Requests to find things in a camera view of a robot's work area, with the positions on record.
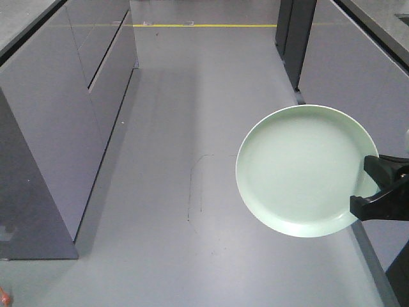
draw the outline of gray countertop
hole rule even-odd
[[[409,66],[409,26],[395,16],[409,7],[409,1],[341,0],[341,2]]]
[[[0,56],[61,0],[0,0]]]

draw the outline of floor marking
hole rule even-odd
[[[276,24],[134,24],[134,28],[276,28]]]

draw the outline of light green plate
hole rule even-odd
[[[244,139],[236,181],[244,203],[268,227],[321,237],[351,225],[350,196],[377,185],[363,169],[378,156],[365,129],[324,106],[293,106],[261,120]]]

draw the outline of gray floor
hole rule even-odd
[[[278,1],[131,5],[139,24],[270,24],[278,14]],[[141,69],[78,236],[80,259],[1,262],[13,306],[383,306],[350,229],[288,237],[240,199],[242,139],[295,104],[273,32],[135,30]]]

